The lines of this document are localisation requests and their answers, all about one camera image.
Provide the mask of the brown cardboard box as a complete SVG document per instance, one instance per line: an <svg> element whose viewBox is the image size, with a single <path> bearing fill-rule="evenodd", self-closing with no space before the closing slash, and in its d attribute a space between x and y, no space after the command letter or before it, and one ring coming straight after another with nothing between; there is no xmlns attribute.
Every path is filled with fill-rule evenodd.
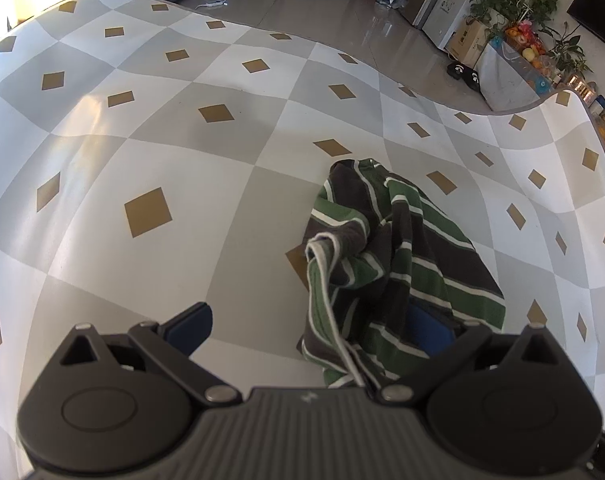
<svg viewBox="0 0 605 480"><path fill-rule="evenodd" d="M473 68L488 41L489 28L477 20L465 20L447 43L447 52L461 64Z"/></svg>

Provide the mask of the green potted plant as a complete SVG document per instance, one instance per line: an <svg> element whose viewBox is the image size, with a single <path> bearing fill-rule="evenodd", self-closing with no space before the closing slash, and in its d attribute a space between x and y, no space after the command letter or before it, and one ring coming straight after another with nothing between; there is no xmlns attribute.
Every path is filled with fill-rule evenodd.
<svg viewBox="0 0 605 480"><path fill-rule="evenodd" d="M547 78L558 81L569 75L585 76L591 68L580 43L579 27L568 23L562 27L551 25L558 6L557 0L472 0L470 18L489 28L489 41L499 37L505 42L505 29L523 20L531 21L553 63L552 74Z"/></svg>

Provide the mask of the plastic bag on floor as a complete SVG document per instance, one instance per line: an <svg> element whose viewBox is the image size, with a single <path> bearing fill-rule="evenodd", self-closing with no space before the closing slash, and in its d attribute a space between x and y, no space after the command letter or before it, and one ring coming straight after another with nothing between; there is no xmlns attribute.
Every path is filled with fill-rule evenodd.
<svg viewBox="0 0 605 480"><path fill-rule="evenodd" d="M402 9L407 4L407 0L375 0L375 2L387 9Z"/></svg>

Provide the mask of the white cloth covered counter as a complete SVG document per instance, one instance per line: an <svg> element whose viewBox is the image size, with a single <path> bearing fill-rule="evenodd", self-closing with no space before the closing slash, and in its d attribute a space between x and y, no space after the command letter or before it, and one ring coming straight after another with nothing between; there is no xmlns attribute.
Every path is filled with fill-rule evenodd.
<svg viewBox="0 0 605 480"><path fill-rule="evenodd" d="M476 72L481 95L494 112L523 110L554 91L547 77L499 37L485 45Z"/></svg>

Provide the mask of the fruit pile on counter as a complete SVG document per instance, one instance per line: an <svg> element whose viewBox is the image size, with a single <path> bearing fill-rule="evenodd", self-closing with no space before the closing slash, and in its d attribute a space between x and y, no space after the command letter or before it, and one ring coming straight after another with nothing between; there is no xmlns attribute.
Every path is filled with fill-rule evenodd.
<svg viewBox="0 0 605 480"><path fill-rule="evenodd" d="M520 21L504 30L505 40L520 55L531 63L542 75L550 77L553 63L548 55L547 48L534 32L530 20Z"/></svg>

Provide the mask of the checkered diamond pattern tablecloth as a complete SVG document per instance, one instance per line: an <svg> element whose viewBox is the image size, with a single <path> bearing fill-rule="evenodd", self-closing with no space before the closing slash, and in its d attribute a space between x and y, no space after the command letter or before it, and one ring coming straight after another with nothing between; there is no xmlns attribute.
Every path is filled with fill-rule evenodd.
<svg viewBox="0 0 605 480"><path fill-rule="evenodd" d="M502 330L417 404L299 350L340 160L472 242ZM128 338L198 302L197 405ZM159 0L67 0L0 41L0 479L605 479L605 145L576 93L479 115L339 50Z"/></svg>

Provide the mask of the black slippers pair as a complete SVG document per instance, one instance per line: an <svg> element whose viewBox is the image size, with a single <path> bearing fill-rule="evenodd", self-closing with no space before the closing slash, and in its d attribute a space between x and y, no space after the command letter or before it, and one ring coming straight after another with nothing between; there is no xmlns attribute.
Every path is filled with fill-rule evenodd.
<svg viewBox="0 0 605 480"><path fill-rule="evenodd" d="M469 66L463 65L460 62L450 63L447 66L447 74L455 80L464 81L467 87L473 91L481 92L478 73Z"/></svg>

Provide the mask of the green brown striped shirt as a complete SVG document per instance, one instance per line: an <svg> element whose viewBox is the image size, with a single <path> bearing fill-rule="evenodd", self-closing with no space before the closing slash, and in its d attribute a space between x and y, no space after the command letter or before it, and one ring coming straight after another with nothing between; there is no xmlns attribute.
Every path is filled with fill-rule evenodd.
<svg viewBox="0 0 605 480"><path fill-rule="evenodd" d="M302 247L309 307L299 350L327 387L377 390L427 360L409 341L410 304L502 330L503 294L472 242L374 159L335 162Z"/></svg>

